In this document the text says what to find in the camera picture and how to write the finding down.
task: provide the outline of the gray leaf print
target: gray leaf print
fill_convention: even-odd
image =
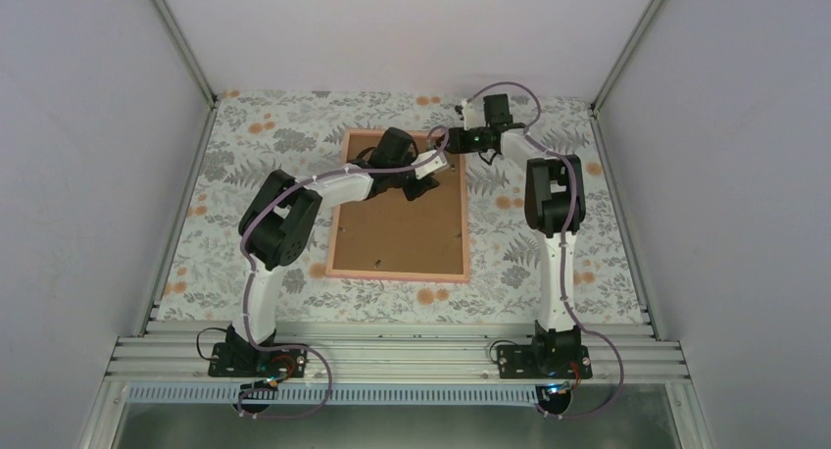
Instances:
[[[524,105],[528,104],[528,102],[531,100],[531,98],[529,98],[528,96],[525,96],[525,95],[515,94],[514,96],[511,96],[511,100],[514,101],[519,106],[524,106]]]
[[[531,266],[533,264],[536,268],[540,264],[539,245],[537,245],[536,240],[533,238],[520,233],[518,238],[512,240],[508,251],[505,252],[502,259],[523,266]]]
[[[508,183],[505,171],[500,171],[497,167],[467,170],[467,190],[473,194],[487,192],[488,195],[492,195],[497,188],[505,187]]]
[[[225,167],[233,165],[233,153],[227,150],[206,152],[202,161],[201,176],[208,181],[218,181],[227,175]]]
[[[269,173],[276,169],[276,159],[271,159],[270,161],[252,161],[249,159],[237,166],[234,169],[234,173],[225,178],[225,182],[229,182],[239,187],[257,187],[266,180]]]
[[[237,101],[239,101],[240,103],[248,104],[250,106],[267,106],[271,104],[271,102],[267,98],[264,98],[262,96],[242,96],[240,98],[237,98]]]
[[[307,137],[305,133],[298,132],[297,130],[292,130],[290,128],[281,128],[274,133],[274,138],[277,138],[276,142],[274,142],[274,150],[278,152],[288,152],[288,151],[297,151],[297,152],[306,152],[309,150],[314,150],[315,146],[318,144],[313,138]]]
[[[333,129],[332,129],[332,132],[330,132],[330,133],[329,133],[329,134],[328,134],[328,135],[327,135],[327,136],[323,139],[323,141],[324,141],[324,142],[326,142],[326,143],[336,143],[336,144],[340,145],[340,144],[341,144],[341,142],[343,142],[343,134],[344,134],[344,133],[346,133],[346,129],[347,129],[349,126],[351,126],[351,127],[357,127],[358,125],[357,125],[357,124],[352,124],[352,125],[345,125],[345,124],[342,124],[342,125],[338,125],[338,126],[336,126],[335,128],[333,128]]]
[[[224,321],[238,315],[238,292],[247,268],[239,255],[236,226],[269,173],[290,166],[287,170],[297,172],[293,175],[307,175],[340,166],[343,135],[350,127],[427,130],[438,124],[458,125],[453,105],[462,95],[436,96],[441,102],[426,106],[414,104],[411,94],[390,93],[243,91],[223,99],[194,193],[194,207],[200,209],[192,211],[183,227],[159,316]],[[525,95],[512,96],[511,105],[517,121],[535,116],[533,101]],[[540,141],[550,132],[549,142],[556,148],[585,155],[586,166],[597,162],[586,103],[546,97],[543,105],[535,131]],[[267,122],[279,125],[259,135],[248,133],[249,124]],[[278,131],[281,128],[291,130]],[[232,153],[233,161],[222,152]],[[284,270],[287,276],[281,287],[288,292],[283,292],[277,311],[280,319],[446,324],[533,321],[539,304],[536,270],[544,253],[538,251],[521,209],[498,209],[494,203],[500,195],[512,200],[521,197],[522,170],[505,163],[488,167],[477,157],[468,157],[468,161],[468,227],[470,239],[476,240],[470,250],[469,284],[312,279],[312,275],[318,277],[327,258],[332,216],[323,213],[306,245],[309,263]],[[593,181],[597,182],[585,186],[588,215],[575,251],[581,280],[575,284],[574,303],[588,324],[638,322],[642,319],[611,200],[603,179]],[[314,273],[307,271],[312,266]],[[437,299],[439,287],[452,289],[446,300]],[[423,288],[432,291],[430,306],[416,300]]]
[[[283,278],[283,289],[289,294],[298,294],[306,286],[306,278],[303,277],[303,270],[296,268],[286,273]]]
[[[245,118],[247,116],[248,113],[242,108],[225,106],[222,109],[221,114],[217,116],[217,120],[214,122],[214,125],[222,127],[225,123],[227,123],[231,130],[237,130],[241,125],[245,124]]]
[[[502,272],[502,278],[499,279],[499,282],[514,289],[519,289],[522,282],[528,279],[529,276],[531,276],[531,273],[525,268],[511,266],[509,270]]]
[[[585,134],[574,129],[572,131],[549,130],[543,135],[543,145],[558,153],[574,153],[578,148],[586,147],[591,143]]]

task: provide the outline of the gray wall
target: gray wall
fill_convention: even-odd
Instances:
[[[595,97],[649,0],[168,0],[233,87]]]
[[[669,0],[601,124],[718,447],[831,442],[831,7]]]
[[[0,0],[0,447],[72,447],[207,105],[148,0]]]

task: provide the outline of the table surface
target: table surface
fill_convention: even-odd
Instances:
[[[248,265],[237,224],[273,170],[302,177],[341,165],[346,128],[427,130],[458,125],[460,97],[379,92],[229,91],[205,153],[159,310],[160,320],[231,320]],[[587,215],[575,249],[575,308],[589,324],[640,323],[586,103],[541,98],[531,134],[583,162]],[[533,102],[511,97],[516,121]],[[277,319],[357,323],[530,323],[540,297],[539,255],[522,210],[523,169],[467,156],[468,284],[324,276],[331,211],[320,212],[306,251],[288,267]]]

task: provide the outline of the brown cork surface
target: brown cork surface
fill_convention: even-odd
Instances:
[[[383,130],[349,129],[344,162],[377,145]],[[419,151],[423,132],[412,132]],[[390,189],[335,209],[326,274],[396,280],[469,281],[464,158],[447,154],[455,169],[436,175],[441,185],[415,201]]]

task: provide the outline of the cable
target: cable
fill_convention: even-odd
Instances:
[[[518,346],[518,344],[514,343],[513,341],[510,341],[509,339],[497,339],[496,341],[491,343],[491,345],[488,347],[488,359],[490,359],[491,362],[494,363],[494,364],[499,364],[499,361],[493,359],[491,357],[491,356],[493,356],[491,353],[493,353],[493,347],[496,346],[499,343],[509,343],[509,344],[512,344],[513,346]]]
[[[205,355],[202,354],[202,348],[199,347],[199,337],[202,336],[202,333],[204,333],[205,331],[208,331],[209,329],[212,329],[214,331],[221,331],[223,333],[225,333],[227,330],[225,328],[220,328],[218,326],[208,326],[207,328],[203,329],[202,331],[196,333],[196,352],[199,353],[199,357],[204,359],[205,361],[213,362],[214,359],[213,358],[206,358]]]
[[[288,380],[288,377],[294,374],[294,370],[297,367],[297,362],[287,354],[282,354],[280,356],[271,358],[272,364],[276,364],[277,361],[288,361],[288,366],[286,366],[286,377],[283,380],[281,380],[281,382]]]
[[[364,150],[361,150],[361,152],[359,152],[358,156],[355,157],[355,158],[360,158],[361,160],[363,160],[364,157],[367,155],[367,153],[371,152],[374,149],[375,149],[375,147],[367,147]]]
[[[602,412],[606,411],[608,408],[610,408],[611,404],[613,404],[620,397],[620,392],[623,389],[623,379],[624,379],[623,358],[620,356],[620,351],[617,349],[616,346],[614,346],[614,343],[612,343],[611,340],[607,336],[605,336],[604,334],[602,334],[598,331],[594,331],[594,330],[586,328],[586,325],[583,324],[583,322],[581,322],[579,318],[577,318],[577,314],[574,313],[574,310],[571,308],[571,304],[568,303],[568,295],[565,291],[565,255],[567,253],[565,251],[565,247],[566,247],[565,234],[568,231],[568,226],[571,225],[571,220],[574,218],[574,212],[577,210],[577,174],[574,170],[574,165],[571,164],[571,162],[568,160],[568,158],[565,157],[565,155],[562,155],[562,154],[557,153],[553,150],[550,150],[545,145],[543,145],[540,142],[538,142],[538,141],[534,140],[533,138],[531,138],[531,135],[529,134],[529,130],[531,129],[531,126],[537,124],[537,122],[542,117],[543,107],[542,107],[542,104],[540,104],[540,99],[537,97],[537,95],[534,94],[534,92],[531,91],[524,84],[517,83],[515,81],[498,81],[496,83],[489,84],[489,85],[485,86],[484,88],[480,89],[479,91],[477,91],[475,94],[473,94],[473,96],[471,96],[467,99],[467,102],[469,103],[470,101],[472,101],[473,99],[478,97],[480,94],[484,93],[485,91],[487,91],[491,88],[495,88],[497,86],[515,86],[517,88],[520,88],[520,89],[524,90],[526,93],[528,93],[528,95],[531,97],[531,99],[534,100],[534,104],[537,106],[537,116],[530,123],[528,123],[528,125],[525,126],[525,130],[522,132],[522,135],[525,138],[525,140],[527,140],[528,143],[530,143],[531,146],[533,146],[537,150],[545,153],[546,155],[551,155],[551,156],[556,157],[557,159],[559,159],[565,165],[565,169],[568,171],[569,188],[571,190],[571,199],[568,203],[568,213],[565,216],[565,222],[562,224],[562,230],[560,232],[561,246],[562,246],[562,254],[561,254],[562,259],[561,259],[561,264],[560,264],[560,298],[562,300],[562,303],[565,305],[565,311],[571,317],[571,320],[574,322],[574,324],[576,324],[577,327],[580,328],[580,330],[582,332],[584,332],[586,334],[589,334],[589,335],[592,335],[592,336],[597,336],[598,338],[602,339],[604,342],[606,342],[606,344],[609,345],[611,351],[614,353],[614,356],[617,359],[617,367],[620,371],[620,375],[619,375],[619,378],[618,378],[618,381],[617,381],[617,388],[614,390],[614,394],[611,395],[611,398],[609,400],[607,400],[606,403],[604,403],[600,407],[598,407],[594,410],[591,410],[589,412],[586,412],[586,413],[581,413],[581,414],[578,414],[578,415],[557,415],[557,418],[558,418],[558,420],[577,420],[577,419],[580,419],[580,418],[599,415]],[[539,411],[543,415],[548,415],[548,412],[546,412],[542,407],[540,407],[539,405],[536,405],[536,407],[537,407],[537,411]]]
[[[574,386],[571,387],[571,390],[574,390],[575,388],[580,386],[580,382],[583,379],[582,379],[582,377],[580,377],[580,367],[577,366],[574,363],[568,363],[568,364],[571,366],[571,370],[574,371]]]
[[[256,349],[257,351],[263,352],[263,353],[270,353],[270,352],[273,352],[273,351],[280,351],[280,350],[296,349],[296,350],[306,351],[308,353],[314,354],[320,360],[320,362],[323,364],[323,366],[326,368],[326,392],[323,394],[323,399],[320,401],[320,403],[318,403],[316,406],[314,406],[311,410],[309,410],[307,412],[300,413],[300,414],[297,414],[297,415],[288,415],[288,416],[282,416],[282,415],[257,416],[257,414],[247,412],[242,408],[242,400],[245,397],[247,397],[248,395],[254,393],[255,391],[260,390],[260,389],[256,389],[256,390],[255,389],[249,389],[249,390],[241,392],[239,394],[239,398],[237,400],[237,410],[239,411],[240,417],[248,416],[248,417],[257,418],[257,419],[260,419],[260,420],[300,420],[302,418],[310,417],[311,415],[314,415],[315,413],[319,412],[326,405],[326,403],[329,401],[329,398],[331,398],[332,386],[333,386],[333,383],[334,383],[333,379],[332,379],[332,368],[329,366],[329,363],[326,361],[326,358],[324,358],[323,355],[321,355],[320,352],[318,352],[318,350],[316,350],[316,349],[314,349],[310,346],[307,346],[305,344],[280,344],[280,345],[276,345],[276,346],[261,346],[259,343],[257,343],[257,340],[254,339],[254,335],[251,333],[251,323],[249,321],[248,297],[249,297],[249,295],[251,295],[251,287],[252,287],[252,284],[254,283],[254,277],[257,274],[257,262],[251,256],[251,253],[249,253],[248,250],[245,248],[245,245],[248,244],[248,239],[251,237],[251,233],[254,231],[255,228],[257,228],[257,225],[259,225],[260,222],[262,222],[263,219],[269,213],[273,212],[273,210],[277,206],[277,204],[281,203],[284,199],[286,199],[288,196],[290,196],[294,191],[296,191],[296,190],[298,190],[301,187],[304,187],[306,185],[312,184],[317,179],[325,179],[325,178],[328,178],[328,177],[337,176],[337,175],[345,175],[345,174],[348,174],[348,173],[352,173],[352,174],[366,173],[368,175],[406,173],[406,172],[413,171],[416,168],[421,168],[421,167],[431,163],[433,160],[435,160],[438,156],[440,156],[444,152],[445,148],[447,147],[447,143],[450,140],[449,130],[443,125],[437,125],[436,127],[432,128],[430,130],[430,132],[427,134],[427,136],[429,137],[430,135],[432,135],[433,132],[435,132],[436,130],[439,130],[439,129],[444,130],[444,134],[445,134],[445,136],[442,137],[441,145],[436,149],[435,153],[433,153],[432,155],[430,155],[429,157],[424,159],[422,162],[419,162],[419,163],[416,163],[416,164],[413,164],[413,165],[409,165],[409,166],[406,166],[406,167],[401,167],[401,168],[384,168],[384,169],[382,169],[382,168],[361,168],[361,169],[351,169],[351,170],[349,170],[347,168],[347,169],[333,170],[331,172],[326,172],[326,173],[323,173],[321,175],[317,175],[317,176],[314,176],[314,177],[308,177],[306,179],[303,179],[303,180],[300,180],[300,181],[296,182],[295,184],[292,184],[286,190],[281,192],[276,198],[274,198],[274,200],[272,200],[251,221],[251,223],[248,225],[248,227],[245,228],[245,231],[242,233],[242,239],[239,242],[239,249],[242,252],[242,255],[245,257],[245,259],[248,260],[248,264],[251,267],[251,272],[248,274],[248,280],[246,280],[246,282],[245,282],[245,289],[244,289],[243,294],[242,294],[242,322],[244,324],[243,327],[245,328],[245,336],[248,339],[249,344],[251,344],[252,348]]]

